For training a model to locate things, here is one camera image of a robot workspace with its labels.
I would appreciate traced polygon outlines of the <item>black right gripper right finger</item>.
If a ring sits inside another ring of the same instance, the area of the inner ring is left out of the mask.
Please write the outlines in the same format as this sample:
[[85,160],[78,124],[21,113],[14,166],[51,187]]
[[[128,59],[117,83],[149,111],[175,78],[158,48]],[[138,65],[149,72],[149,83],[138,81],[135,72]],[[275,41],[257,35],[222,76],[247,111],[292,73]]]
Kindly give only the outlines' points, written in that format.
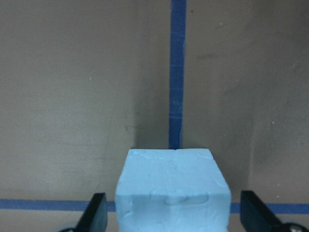
[[286,232],[284,224],[250,190],[240,198],[240,221],[246,232]]

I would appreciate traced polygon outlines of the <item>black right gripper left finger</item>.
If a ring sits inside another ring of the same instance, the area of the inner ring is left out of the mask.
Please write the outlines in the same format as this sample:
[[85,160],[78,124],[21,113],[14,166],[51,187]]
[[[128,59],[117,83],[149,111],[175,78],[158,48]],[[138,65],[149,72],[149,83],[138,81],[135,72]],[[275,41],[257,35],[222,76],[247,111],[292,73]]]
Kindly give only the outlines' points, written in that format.
[[75,232],[105,232],[107,228],[107,201],[105,193],[95,193],[82,217],[78,221]]

